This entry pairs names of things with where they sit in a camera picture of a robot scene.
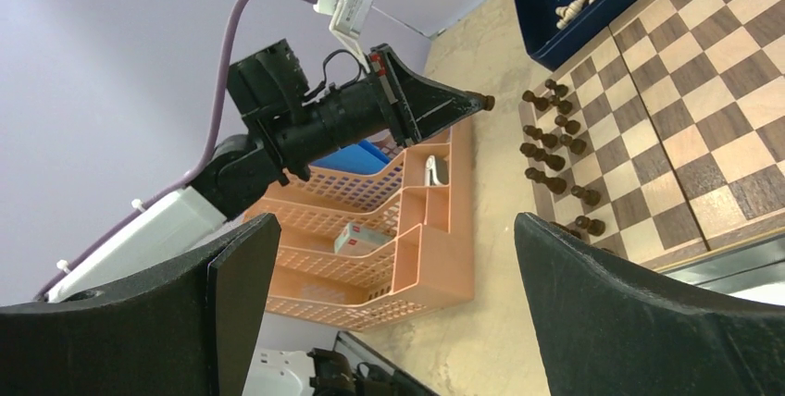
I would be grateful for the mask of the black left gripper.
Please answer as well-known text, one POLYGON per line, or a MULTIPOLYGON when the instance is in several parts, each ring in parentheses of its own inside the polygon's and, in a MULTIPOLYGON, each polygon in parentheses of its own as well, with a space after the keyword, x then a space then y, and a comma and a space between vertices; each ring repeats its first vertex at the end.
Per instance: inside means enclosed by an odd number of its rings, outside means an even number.
POLYGON ((370 50, 368 63, 368 78, 307 105, 304 122, 276 120, 276 144, 290 172, 386 129, 398 146, 411 147, 485 109, 483 94, 418 75, 386 43, 370 50))

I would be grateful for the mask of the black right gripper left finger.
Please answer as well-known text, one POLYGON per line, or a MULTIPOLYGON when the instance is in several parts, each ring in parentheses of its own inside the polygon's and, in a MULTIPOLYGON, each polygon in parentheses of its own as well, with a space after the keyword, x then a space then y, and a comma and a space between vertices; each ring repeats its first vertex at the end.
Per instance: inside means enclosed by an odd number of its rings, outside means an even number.
POLYGON ((1 310, 5 395, 240 395, 279 247, 271 214, 61 303, 1 310))

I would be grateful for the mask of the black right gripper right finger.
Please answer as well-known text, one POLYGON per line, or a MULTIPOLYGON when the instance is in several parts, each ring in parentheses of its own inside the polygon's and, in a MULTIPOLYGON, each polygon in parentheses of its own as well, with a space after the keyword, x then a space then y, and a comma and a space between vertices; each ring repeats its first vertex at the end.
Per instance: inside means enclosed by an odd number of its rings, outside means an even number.
POLYGON ((517 261, 553 395, 780 395, 784 310, 666 277, 532 213, 517 261))

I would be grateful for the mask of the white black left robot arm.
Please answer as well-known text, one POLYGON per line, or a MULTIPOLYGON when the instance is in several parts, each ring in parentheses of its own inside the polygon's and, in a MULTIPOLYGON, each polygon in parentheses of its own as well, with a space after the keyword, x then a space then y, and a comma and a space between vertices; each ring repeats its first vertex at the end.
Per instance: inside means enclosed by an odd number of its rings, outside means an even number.
POLYGON ((375 133, 387 130, 407 148, 494 107, 489 95, 412 72, 387 44, 372 48, 354 79, 310 88, 292 48, 278 41, 231 64, 223 91, 246 133, 218 144, 194 173, 62 266, 39 300, 61 302, 182 254, 246 211, 271 184, 309 181, 313 162, 375 133))

